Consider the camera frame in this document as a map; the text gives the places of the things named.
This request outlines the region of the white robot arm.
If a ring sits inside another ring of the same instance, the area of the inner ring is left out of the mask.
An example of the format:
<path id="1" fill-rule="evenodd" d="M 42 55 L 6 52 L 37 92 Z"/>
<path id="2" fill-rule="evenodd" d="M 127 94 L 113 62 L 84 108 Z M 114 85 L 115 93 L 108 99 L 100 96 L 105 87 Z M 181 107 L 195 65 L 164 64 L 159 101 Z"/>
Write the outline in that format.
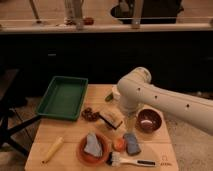
<path id="1" fill-rule="evenodd" d="M 151 84 L 151 74 L 144 67 L 137 67 L 123 76 L 117 89 L 119 109 L 124 115 L 135 114 L 142 103 L 213 135 L 213 100 L 158 88 Z"/>

